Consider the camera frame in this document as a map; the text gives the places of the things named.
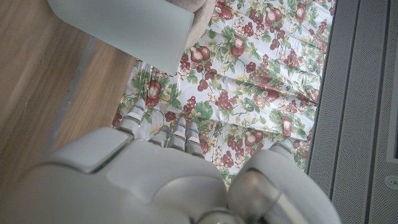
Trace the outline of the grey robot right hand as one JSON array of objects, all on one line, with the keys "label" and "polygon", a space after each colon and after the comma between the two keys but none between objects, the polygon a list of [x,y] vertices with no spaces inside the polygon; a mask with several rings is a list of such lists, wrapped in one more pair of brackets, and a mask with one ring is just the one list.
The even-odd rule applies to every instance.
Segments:
[{"label": "grey robot right hand", "polygon": [[225,185],[195,123],[137,137],[144,101],[41,160],[1,200],[2,223],[339,223],[321,188],[276,143]]}]

